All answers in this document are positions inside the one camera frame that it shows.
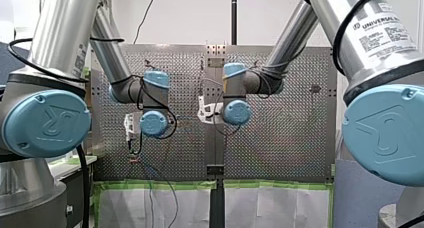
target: metal frame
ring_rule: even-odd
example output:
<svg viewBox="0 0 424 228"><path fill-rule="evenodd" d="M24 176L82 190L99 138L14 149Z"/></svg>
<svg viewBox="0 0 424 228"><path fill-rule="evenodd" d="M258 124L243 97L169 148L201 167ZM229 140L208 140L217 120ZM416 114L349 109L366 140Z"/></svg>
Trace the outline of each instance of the metal frame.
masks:
<svg viewBox="0 0 424 228"><path fill-rule="evenodd" d="M199 59L202 60L202 64L200 64L200 60L199 60L199 68L201 66L203 66L203 74L201 76L199 76L199 79L202 79L202 77L207 77L207 78L212 78L215 79L218 82L221 82L221 74L222 74L222 69L219 68L214 68L214 69L210 69L207 68L207 64L208 64L208 57L220 57L225 59L227 62L229 62L228 58L230 56L234 56L235 54L245 54L245 55L250 55L250 56L254 56L254 57L258 57L262 59L266 59L267 55L271 52L272 47L267 47L267 46L225 46L224 45L209 45L209 49L207 48L208 46L203 46L203 45L123 45L123 52L124 55L126 56L127 60L129 61L130 67L131 69L136 69L138 71L140 71L140 69L142 69L141 66L143 66L143 57L140 56L140 54L144 54L144 55L148 55L148 56L153 56L153 59L155 59L154 64L155 66L159 67L159 68L163 68L163 69L172 69L171 66L178 66L179 67L179 72L178 73L178 77L172 77L171 74L171 84L173 82L188 82L187 80L184 80L184 77L180 77L180 76L184 76L185 72L187 72L187 74L189 74L190 72L192 72L192 68L190 67L181 67L182 64L180 64L179 62L183 61L184 59L186 59L185 54L198 54L199 55ZM161 59L161 54L179 54L178 59L177 60L172 60L172 57L166 57L165 59ZM202 134L208 134L208 135L203 135L206 138L203 138L204 140L204 146L200 148L202 151L199 152L204 152L204 168L202 169L202 174L204 174L204 177L200 177L197 176L197 178L195 178L196 180L206 180L206 179L219 179L220 177L222 178L226 178L226 179L277 179L277 180L293 180L293 181L300 181L300 182L330 182L332 180L332 176L331 176L331 165L334 163L334 151L335 151L335 124L336 124L336 83L337 83L337 73L336 70L333 69L333 65L332 65L332 61L331 61L331 49L330 48L307 48L304 52L304 54L306 56L309 57L314 57L314 59L312 60L312 62L319 62L320 64L320 69L323 69L322 67L327 67L328 69L328 75L327 75L327 86L329 87L329 90L324 91L326 92L327 98L326 98L326 112L327 112L327 120L326 120L326 131L323 131L325 134L322 134L320 137L322 137L322 139L326 139L326 147L325 147L325 174L324 175L320 175L320 176L305 176L305 177L296 177L296 176L292 176L292 177L287 177L287 176L257 176L257 177L246 177L246 176L216 176L216 175L207 175L208 171L207 171L207 166L208 165L223 165L225 163L225 159L224 159L224 154L225 154L225 147L226 147L226 143L224 140L224 137L222 135L220 135L218 132L216 132L215 128L212 125L202 125L200 124L201 127L203 127L202 129L204 129L202 132ZM310 70L310 75L314 76L314 74L316 73L316 70L313 70L312 68L315 68L317 65L315 65L314 63L307 63L308 67L311 68ZM295 74L290 74L289 73L289 78L295 76ZM108 154L107 152L105 152L104 150L104 145L106 144L104 142L104 139L106 139L105 137L102 137L101 134L101 129L100 129L100 123L101 120L100 118L103 117L104 115L109 115L109 114L113 114L111 113L111 111L109 111L109 109L115 109L113 110L113 112L118 112L119 114L121 113L130 113L130 112L134 112L136 111L135 109L135 105L118 105L118 104L114 104L112 101L109 101L107 95L105 94L105 87L101 87L101 85L105 85L104 83L104 74L101 71L101 68L99 66L98 61L96 60L95 57L93 57L92 59L92 95L93 95L93 109L94 109L94 116L93 116L93 144L94 144L94 152L95 154L99 155L100 157L104 157L104 164L106 164L106 162L109 163L110 166L113 167L109 167L107 172L115 172L116 170L122 169L123 166L127 166L127 157L125 157L125 155L118 155L117 156L109 156L110 154ZM190 87L193 87L193 85L195 87L197 87L196 84L200 84L200 80L193 80L192 81L195 84L190 85ZM215 85L211 85L211 83L206 83L205 82L205 89L207 88L214 88L214 89L218 89L217 86ZM187 105L182 104L181 102L178 102L178 100L181 101L181 99L184 101L186 99L190 98L190 101L185 101L183 103L187 103L187 102L195 102L196 104L193 104L193 107L196 106L197 107L197 97L187 97L187 95L181 95L178 96L177 94L172 94L172 88L171 88L171 95L170 95L170 106L175 107L176 109L181 109ZM205 104L208 103L214 103L216 101L216 99L213 98L207 98L207 96L205 95ZM195 117L195 119L197 119L196 117L196 112L193 112L193 117ZM200 123L199 120L193 120L192 124L195 123ZM116 126L122 126L119 127L123 128L123 125L121 125L121 123L117 123ZM154 143L152 144L154 147L154 149L159 152L160 149L162 149L160 147L159 143ZM125 154L126 149L125 149L125 145L123 145L122 147L122 154ZM116 180L116 179L123 179L124 177L119 177L119 176L115 176L115 177L111 177L111 176L103 176L103 175L99 175L99 172L104 172L104 170L102 170L104 167L102 165L98 166L97 169L97 179L111 179L111 180ZM165 176L167 176L168 179L170 180L187 180L181 177L173 177L172 174L174 173L168 173L168 171L165 171ZM136 178L136 179L143 179L145 178L142 174L143 173L137 173L129 178Z"/></svg>

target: metal bracket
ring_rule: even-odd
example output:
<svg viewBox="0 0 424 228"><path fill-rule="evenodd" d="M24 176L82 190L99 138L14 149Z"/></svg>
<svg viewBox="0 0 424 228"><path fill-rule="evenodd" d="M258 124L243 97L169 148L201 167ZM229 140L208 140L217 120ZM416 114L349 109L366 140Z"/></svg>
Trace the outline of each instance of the metal bracket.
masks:
<svg viewBox="0 0 424 228"><path fill-rule="evenodd" d="M199 96L199 111L197 112L197 117L199 117L199 120L202 123L205 124L214 124L214 118L215 115L215 124L223 124L224 121L221 117L221 109L223 107L223 103L211 103L208 105L205 105L205 99L203 96Z"/></svg>
<svg viewBox="0 0 424 228"><path fill-rule="evenodd" d="M208 175L224 175L224 165L207 165L206 172Z"/></svg>
<svg viewBox="0 0 424 228"><path fill-rule="evenodd" d="M126 141L135 140L140 135L140 117L143 115L142 111L129 113L125 115L124 127Z"/></svg>

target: white wall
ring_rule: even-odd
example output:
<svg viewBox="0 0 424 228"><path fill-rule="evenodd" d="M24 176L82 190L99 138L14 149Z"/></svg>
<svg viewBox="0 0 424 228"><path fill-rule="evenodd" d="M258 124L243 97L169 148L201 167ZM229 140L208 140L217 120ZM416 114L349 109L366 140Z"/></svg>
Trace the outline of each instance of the white wall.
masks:
<svg viewBox="0 0 424 228"><path fill-rule="evenodd" d="M134 40L150 0L112 0L121 36ZM299 0L238 0L240 45L273 45ZM231 41L231 0L155 0L138 43L206 44ZM310 45L329 45L322 31Z"/></svg>

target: robotic arm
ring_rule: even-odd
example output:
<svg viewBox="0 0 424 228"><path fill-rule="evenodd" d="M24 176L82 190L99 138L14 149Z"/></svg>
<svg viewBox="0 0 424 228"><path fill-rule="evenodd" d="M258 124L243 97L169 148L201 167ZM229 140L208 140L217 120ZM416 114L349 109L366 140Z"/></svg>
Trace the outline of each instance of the robotic arm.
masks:
<svg viewBox="0 0 424 228"><path fill-rule="evenodd" d="M224 67L223 120L248 122L246 94L283 90L290 62L319 21L346 76L344 141L371 173L394 183L424 186L424 55L386 0L302 0L259 72Z"/></svg>
<svg viewBox="0 0 424 228"><path fill-rule="evenodd" d="M169 76L161 71L131 74L98 0L46 0L28 60L18 56L27 66L10 74L0 103L0 154L55 157L82 142L91 123L82 100L87 81L80 78L90 33L111 83L111 98L143 102L145 135L160 137L166 131Z"/></svg>

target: vertical metal post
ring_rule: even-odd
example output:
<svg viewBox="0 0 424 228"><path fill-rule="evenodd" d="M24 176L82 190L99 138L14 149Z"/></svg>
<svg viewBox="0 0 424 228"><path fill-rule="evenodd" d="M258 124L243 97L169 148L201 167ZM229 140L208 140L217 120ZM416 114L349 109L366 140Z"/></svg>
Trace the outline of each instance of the vertical metal post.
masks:
<svg viewBox="0 0 424 228"><path fill-rule="evenodd" d="M222 71L225 64L225 45L209 45L206 54L205 78L222 83ZM203 95L205 104L222 102L217 100L222 87L216 84L204 83ZM217 182L217 188L211 191L210 197L210 228L225 227L225 193L224 193L224 149L225 137L217 131L224 131L223 124L206 126L206 164L208 179Z"/></svg>
<svg viewBox="0 0 424 228"><path fill-rule="evenodd" d="M231 0L231 45L237 45L237 0Z"/></svg>

